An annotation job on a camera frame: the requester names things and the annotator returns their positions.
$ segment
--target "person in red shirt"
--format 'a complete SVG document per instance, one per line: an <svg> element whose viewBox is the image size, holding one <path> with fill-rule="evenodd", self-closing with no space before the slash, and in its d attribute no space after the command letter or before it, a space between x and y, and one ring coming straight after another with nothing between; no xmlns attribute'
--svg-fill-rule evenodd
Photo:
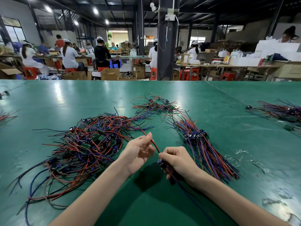
<svg viewBox="0 0 301 226"><path fill-rule="evenodd" d="M61 35L57 35L57 41L55 42L56 46L62 48L65 45L65 42L62 40Z"/></svg>

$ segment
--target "person's left hand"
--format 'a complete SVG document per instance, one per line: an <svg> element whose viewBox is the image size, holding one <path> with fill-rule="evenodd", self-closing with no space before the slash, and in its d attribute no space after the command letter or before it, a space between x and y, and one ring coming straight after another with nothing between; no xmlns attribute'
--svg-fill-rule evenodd
<svg viewBox="0 0 301 226"><path fill-rule="evenodd" d="M118 160L125 163L130 175L137 172L154 155L155 148L151 145L152 137L152 134L149 133L147 136L131 140L121 152Z"/></svg>

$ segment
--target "white shirt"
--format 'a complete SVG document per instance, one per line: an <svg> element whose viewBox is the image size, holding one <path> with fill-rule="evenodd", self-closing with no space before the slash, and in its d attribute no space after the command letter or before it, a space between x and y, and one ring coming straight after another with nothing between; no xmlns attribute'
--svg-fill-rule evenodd
<svg viewBox="0 0 301 226"><path fill-rule="evenodd" d="M63 55L63 48L61 48L61 54L65 68L78 68L78 63L76 62L75 57L79 56L79 54L74 48L67 47L65 56Z"/></svg>
<svg viewBox="0 0 301 226"><path fill-rule="evenodd" d="M26 66L26 67L32 67L32 65L34 63L36 63L35 60L33 60L33 56L35 55L36 51L33 50L32 48L26 48L26 59L22 56L22 48L20 48L20 54L21 54L21 57L22 57L22 61L23 61L23 64Z"/></svg>
<svg viewBox="0 0 301 226"><path fill-rule="evenodd" d="M196 51L195 51L195 48L192 48L192 49L190 49L189 51L188 51L188 54L190 54L190 56L189 56L189 59L194 59L194 60L196 60L197 59L197 53L196 53Z"/></svg>
<svg viewBox="0 0 301 226"><path fill-rule="evenodd" d="M152 47L148 53L149 58L151 58L150 67L157 67L157 52L155 51L155 47Z"/></svg>

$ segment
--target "forearm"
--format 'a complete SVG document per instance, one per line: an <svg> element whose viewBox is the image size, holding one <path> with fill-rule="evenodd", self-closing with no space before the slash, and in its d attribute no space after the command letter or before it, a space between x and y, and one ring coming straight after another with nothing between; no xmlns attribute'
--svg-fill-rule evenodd
<svg viewBox="0 0 301 226"><path fill-rule="evenodd" d="M115 161L49 226L94 225L128 176L124 163Z"/></svg>
<svg viewBox="0 0 301 226"><path fill-rule="evenodd" d="M288 226L288 223L253 204L212 177L198 178L196 188L223 209L240 226Z"/></svg>

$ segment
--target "person in teal shirt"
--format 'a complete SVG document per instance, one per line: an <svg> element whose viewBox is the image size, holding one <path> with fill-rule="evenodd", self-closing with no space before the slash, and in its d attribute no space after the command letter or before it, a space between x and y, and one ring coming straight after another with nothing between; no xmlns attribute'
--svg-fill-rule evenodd
<svg viewBox="0 0 301 226"><path fill-rule="evenodd" d="M110 47L110 50L115 50L115 51L117 51L117 47L115 46L114 43L112 43L112 46Z"/></svg>

